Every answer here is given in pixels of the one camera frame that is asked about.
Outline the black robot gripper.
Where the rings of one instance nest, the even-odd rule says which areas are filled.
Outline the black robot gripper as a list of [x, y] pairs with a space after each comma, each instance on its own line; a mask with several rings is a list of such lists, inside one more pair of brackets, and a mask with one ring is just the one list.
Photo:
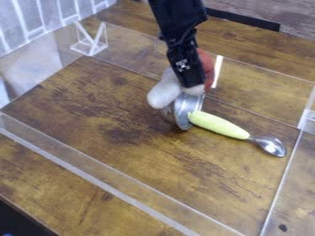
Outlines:
[[167, 41], [166, 56], [182, 86], [190, 89], [205, 83], [206, 76], [198, 55], [195, 26], [208, 20], [202, 0], [150, 0], [162, 35]]

